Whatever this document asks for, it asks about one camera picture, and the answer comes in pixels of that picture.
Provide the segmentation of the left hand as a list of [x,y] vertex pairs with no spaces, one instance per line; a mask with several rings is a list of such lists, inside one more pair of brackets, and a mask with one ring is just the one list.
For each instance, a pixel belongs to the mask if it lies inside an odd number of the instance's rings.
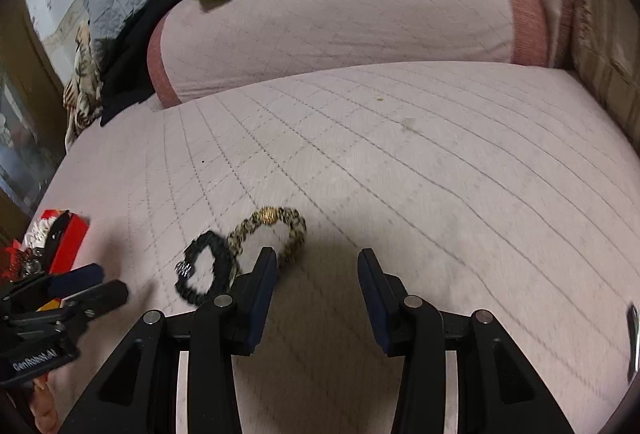
[[42,434],[56,434],[61,421],[47,378],[38,376],[32,383],[34,391],[29,399],[29,409],[34,416],[35,426]]

